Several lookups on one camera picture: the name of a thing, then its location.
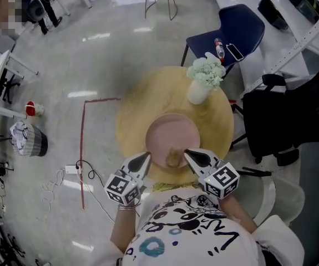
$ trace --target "trash can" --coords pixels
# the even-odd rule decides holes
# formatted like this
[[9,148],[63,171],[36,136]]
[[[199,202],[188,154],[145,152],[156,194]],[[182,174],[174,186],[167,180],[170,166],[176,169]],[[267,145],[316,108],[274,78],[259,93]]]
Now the trash can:
[[13,136],[14,153],[17,156],[43,157],[48,150],[48,140],[39,128],[19,120],[10,128]]

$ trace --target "shoe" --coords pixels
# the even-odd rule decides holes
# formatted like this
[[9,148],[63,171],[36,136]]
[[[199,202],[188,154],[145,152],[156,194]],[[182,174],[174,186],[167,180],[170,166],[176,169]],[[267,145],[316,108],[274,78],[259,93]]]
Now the shoe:
[[58,18],[57,24],[54,25],[55,28],[61,23],[62,19],[63,19],[62,17]]

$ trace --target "smartphone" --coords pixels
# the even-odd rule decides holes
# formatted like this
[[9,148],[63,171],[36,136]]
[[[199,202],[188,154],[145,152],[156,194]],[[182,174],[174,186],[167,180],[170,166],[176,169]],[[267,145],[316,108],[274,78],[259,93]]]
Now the smartphone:
[[235,47],[234,44],[229,43],[226,45],[226,47],[237,61],[241,61],[244,59],[243,55],[239,52],[239,50]]

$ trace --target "black and white marker cube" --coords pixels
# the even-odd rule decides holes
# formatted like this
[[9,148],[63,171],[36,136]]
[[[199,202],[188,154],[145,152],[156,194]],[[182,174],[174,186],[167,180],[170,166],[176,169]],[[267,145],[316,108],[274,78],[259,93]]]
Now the black and white marker cube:
[[111,200],[125,206],[140,194],[137,182],[114,174],[110,175],[106,182],[105,191]]
[[204,179],[204,189],[223,199],[237,188],[239,177],[240,175],[228,162]]

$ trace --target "chair armrest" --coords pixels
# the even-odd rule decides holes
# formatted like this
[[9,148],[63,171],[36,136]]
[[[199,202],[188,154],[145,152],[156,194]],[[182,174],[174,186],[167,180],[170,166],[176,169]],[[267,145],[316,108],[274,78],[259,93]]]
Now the chair armrest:
[[286,86],[283,76],[276,74],[265,74],[262,76],[263,84],[266,85],[266,91],[270,91],[274,86]]

